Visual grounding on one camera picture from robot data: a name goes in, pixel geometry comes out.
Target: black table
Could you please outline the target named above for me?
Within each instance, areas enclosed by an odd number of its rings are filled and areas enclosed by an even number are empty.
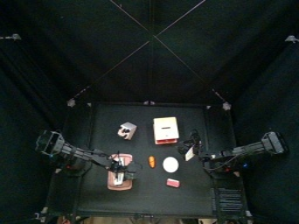
[[[177,144],[154,144],[153,119],[174,116],[178,142],[189,138],[192,129],[200,133],[204,150],[220,151],[234,146],[229,112],[221,105],[154,105],[90,103],[69,109],[62,136],[76,147],[100,149],[106,154],[132,154],[142,165],[133,187],[126,191],[110,191],[106,187],[108,172],[92,165],[81,177],[52,175],[46,201],[49,214],[80,216],[133,217],[214,217],[210,176],[201,169],[198,159],[182,160]],[[117,136],[120,124],[136,125],[132,140]],[[156,167],[148,165],[154,156]],[[168,173],[162,168],[166,157],[178,161],[178,170]],[[165,185],[166,179],[181,182],[178,188]]]

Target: aluminum rod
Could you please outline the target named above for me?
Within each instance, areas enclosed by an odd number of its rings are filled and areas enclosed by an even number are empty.
[[[146,75],[146,85],[148,85],[148,92],[146,92],[146,99],[153,98],[153,63],[154,63],[154,0],[149,0],[149,30],[148,30],[148,39],[149,39],[149,51],[148,51],[148,75]]]
[[[189,71],[197,76],[200,82],[204,85],[208,85],[208,82],[200,77],[200,75],[192,70],[192,68],[188,66],[188,64],[182,61],[182,59],[174,54],[174,52],[172,51],[172,49],[165,45],[165,43],[156,37],[153,36],[154,39],[160,42],[160,44],[165,47],[165,49],[172,53],[172,55],[174,56],[174,58],[185,65],[185,67],[189,69]],[[225,102],[225,99],[220,96],[220,94],[216,92],[216,90],[212,88],[210,89],[213,94],[222,100],[222,102]]]
[[[97,82],[100,79],[102,79],[108,73],[120,65],[122,64],[122,62],[130,58],[130,56],[149,43],[149,41],[145,41],[117,63],[114,66],[112,66],[102,74],[98,78],[96,78],[96,80],[86,86],[84,87],[77,94],[74,94],[74,96],[70,98],[70,100],[74,100]]]
[[[154,36],[158,37],[204,2],[200,1]]]
[[[113,0],[109,0],[109,2],[130,17],[130,19],[145,29],[145,27],[137,22],[137,20],[128,14],[128,12],[114,3]]]

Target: small box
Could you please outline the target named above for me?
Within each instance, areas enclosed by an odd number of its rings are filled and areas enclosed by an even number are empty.
[[[154,144],[174,144],[178,138],[178,130],[174,117],[153,119]]]
[[[180,186],[180,181],[176,180],[176,179],[170,179],[170,178],[168,178],[165,184],[166,184],[168,186],[172,186],[172,187],[178,187],[178,186]]]
[[[130,140],[134,132],[136,132],[136,126],[130,122],[125,122],[120,125],[117,135],[122,137],[125,140]]]

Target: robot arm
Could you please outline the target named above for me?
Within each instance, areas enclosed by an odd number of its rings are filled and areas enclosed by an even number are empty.
[[[94,165],[101,166],[110,172],[129,172],[134,173],[137,166],[130,162],[129,165],[122,165],[120,160],[116,160],[101,150],[82,150],[69,145],[61,133],[45,130],[36,141],[36,151],[52,157],[57,154],[68,158],[78,158],[84,161],[92,162]]]
[[[261,153],[269,153],[270,155],[281,154],[285,150],[285,143],[278,133],[268,132],[257,143],[238,146],[232,150],[222,150],[217,153],[201,151],[198,157],[202,162],[202,169],[213,175],[214,172],[237,171],[241,158]]]
[[[238,169],[240,160],[250,155],[269,153],[270,155],[285,152],[286,147],[278,133],[268,132],[264,134],[260,142],[244,146],[238,146],[232,150],[221,150],[208,152],[202,150],[201,138],[197,130],[190,132],[189,140],[182,142],[182,146],[177,148],[178,153],[185,154],[192,150],[193,155],[198,155],[202,163],[202,169],[212,176],[216,173],[225,173]]]

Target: black curtain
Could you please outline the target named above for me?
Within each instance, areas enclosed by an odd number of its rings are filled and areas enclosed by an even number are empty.
[[[257,142],[268,131],[280,132],[288,152],[253,157],[245,172],[250,212],[273,223],[299,221],[299,45],[289,43],[234,104],[238,144]]]
[[[1,33],[16,30],[1,18]],[[56,130],[66,102],[33,63],[24,42],[0,39],[0,222],[26,223],[46,198],[50,169],[34,151],[41,130]]]
[[[213,88],[233,102],[281,52],[296,1],[200,2],[5,0],[0,11],[68,99],[90,86],[81,101],[221,103]]]

